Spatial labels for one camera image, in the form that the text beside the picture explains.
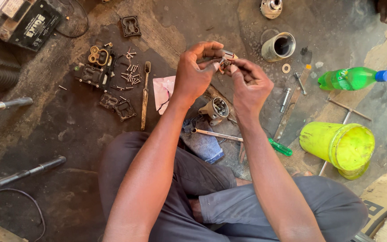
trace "yellow bucket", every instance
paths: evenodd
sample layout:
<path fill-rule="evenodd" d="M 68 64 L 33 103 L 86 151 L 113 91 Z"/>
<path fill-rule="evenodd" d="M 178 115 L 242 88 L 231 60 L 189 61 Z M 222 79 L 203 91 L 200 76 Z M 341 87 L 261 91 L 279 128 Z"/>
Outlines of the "yellow bucket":
<path fill-rule="evenodd" d="M 360 124 L 311 122 L 300 134 L 301 147 L 322 158 L 347 179 L 357 179 L 368 169 L 374 135 Z"/>

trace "screwdriver handle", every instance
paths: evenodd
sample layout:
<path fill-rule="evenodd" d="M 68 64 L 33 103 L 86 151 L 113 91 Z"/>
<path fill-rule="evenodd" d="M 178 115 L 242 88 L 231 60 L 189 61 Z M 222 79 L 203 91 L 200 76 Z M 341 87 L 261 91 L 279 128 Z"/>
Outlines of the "screwdriver handle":
<path fill-rule="evenodd" d="M 275 148 L 276 151 L 284 154 L 285 156 L 292 156 L 292 150 L 289 149 L 288 147 L 275 142 L 272 138 L 268 138 L 268 141 L 270 141 L 271 146 Z"/>

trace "rag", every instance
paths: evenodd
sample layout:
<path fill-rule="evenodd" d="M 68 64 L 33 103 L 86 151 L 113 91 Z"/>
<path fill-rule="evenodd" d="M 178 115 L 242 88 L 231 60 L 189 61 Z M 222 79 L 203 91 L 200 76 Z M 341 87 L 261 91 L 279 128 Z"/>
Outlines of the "rag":
<path fill-rule="evenodd" d="M 207 120 L 205 120 L 202 115 L 198 115 L 195 118 L 188 118 L 183 122 L 180 138 L 197 157 L 207 163 L 213 164 L 224 155 L 218 140 L 216 137 L 210 135 L 192 134 L 191 131 L 194 128 L 213 132 Z"/>

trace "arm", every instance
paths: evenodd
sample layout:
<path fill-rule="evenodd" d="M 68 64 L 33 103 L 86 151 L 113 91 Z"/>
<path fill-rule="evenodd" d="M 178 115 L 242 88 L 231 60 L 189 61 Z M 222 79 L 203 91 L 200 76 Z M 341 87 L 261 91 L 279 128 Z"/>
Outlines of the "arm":
<path fill-rule="evenodd" d="M 196 60 L 213 57 L 223 45 L 202 42 L 180 56 L 174 93 L 157 126 L 132 161 L 120 185 L 105 228 L 105 242 L 146 242 L 168 195 L 183 119 L 216 72 Z"/>
<path fill-rule="evenodd" d="M 274 84 L 258 65 L 244 59 L 232 63 L 229 75 L 234 80 L 234 108 L 262 210 L 281 241 L 324 242 L 313 212 L 259 123 L 259 113 Z"/>

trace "blue bottle cap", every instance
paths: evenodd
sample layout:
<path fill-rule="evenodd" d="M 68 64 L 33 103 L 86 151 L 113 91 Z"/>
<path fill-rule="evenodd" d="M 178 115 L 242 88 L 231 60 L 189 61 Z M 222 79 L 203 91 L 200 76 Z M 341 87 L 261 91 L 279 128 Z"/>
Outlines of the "blue bottle cap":
<path fill-rule="evenodd" d="M 387 81 L 387 71 L 378 71 L 376 74 L 376 81 Z"/>

